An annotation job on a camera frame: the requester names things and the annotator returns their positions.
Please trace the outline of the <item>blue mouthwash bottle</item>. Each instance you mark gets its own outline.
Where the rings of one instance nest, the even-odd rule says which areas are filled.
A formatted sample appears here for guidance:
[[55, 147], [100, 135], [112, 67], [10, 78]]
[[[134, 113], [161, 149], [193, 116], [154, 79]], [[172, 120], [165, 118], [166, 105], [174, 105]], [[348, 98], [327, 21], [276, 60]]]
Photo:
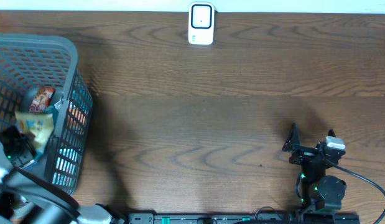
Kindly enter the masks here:
[[53, 125], [56, 127], [58, 124], [62, 124], [65, 120], [65, 100], [58, 100], [56, 103], [48, 106], [44, 110], [44, 114], [51, 114]]

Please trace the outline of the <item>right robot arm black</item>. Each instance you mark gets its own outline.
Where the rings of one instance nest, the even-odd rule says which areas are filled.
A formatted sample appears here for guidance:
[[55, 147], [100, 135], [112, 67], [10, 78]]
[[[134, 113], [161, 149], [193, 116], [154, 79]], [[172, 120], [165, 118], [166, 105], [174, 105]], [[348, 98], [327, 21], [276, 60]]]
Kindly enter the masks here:
[[329, 213], [341, 209], [346, 184], [333, 175], [327, 175], [326, 170], [338, 164], [345, 149], [344, 141], [336, 137], [332, 129], [315, 147], [303, 146], [297, 124], [292, 124], [282, 151], [291, 153], [291, 164], [301, 166], [296, 192], [304, 209]]

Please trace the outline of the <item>red Top chocolate bar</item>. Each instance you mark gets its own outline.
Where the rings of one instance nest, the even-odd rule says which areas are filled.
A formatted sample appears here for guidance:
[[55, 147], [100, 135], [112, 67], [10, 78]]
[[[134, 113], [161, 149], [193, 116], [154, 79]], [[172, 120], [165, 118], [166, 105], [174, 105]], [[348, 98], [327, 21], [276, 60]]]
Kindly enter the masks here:
[[50, 105], [54, 88], [40, 86], [29, 108], [29, 113], [43, 113]]

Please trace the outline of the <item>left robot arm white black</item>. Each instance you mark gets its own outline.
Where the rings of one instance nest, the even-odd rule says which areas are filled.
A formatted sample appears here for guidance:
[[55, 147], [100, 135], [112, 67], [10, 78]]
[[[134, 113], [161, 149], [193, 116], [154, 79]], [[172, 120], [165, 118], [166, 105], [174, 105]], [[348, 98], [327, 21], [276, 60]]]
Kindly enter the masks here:
[[10, 223], [17, 197], [32, 202], [22, 223], [128, 223], [129, 219], [107, 206], [81, 207], [56, 186], [13, 166], [4, 153], [8, 138], [0, 133], [0, 223]]

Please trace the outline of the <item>yellow snack chip bag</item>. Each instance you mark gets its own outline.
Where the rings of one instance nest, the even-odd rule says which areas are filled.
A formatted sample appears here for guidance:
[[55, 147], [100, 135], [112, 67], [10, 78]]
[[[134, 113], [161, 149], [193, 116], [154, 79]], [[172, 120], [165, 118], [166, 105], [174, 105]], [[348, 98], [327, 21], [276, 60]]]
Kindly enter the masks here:
[[16, 121], [32, 142], [34, 149], [43, 154], [54, 131], [53, 114], [34, 114], [15, 112]]

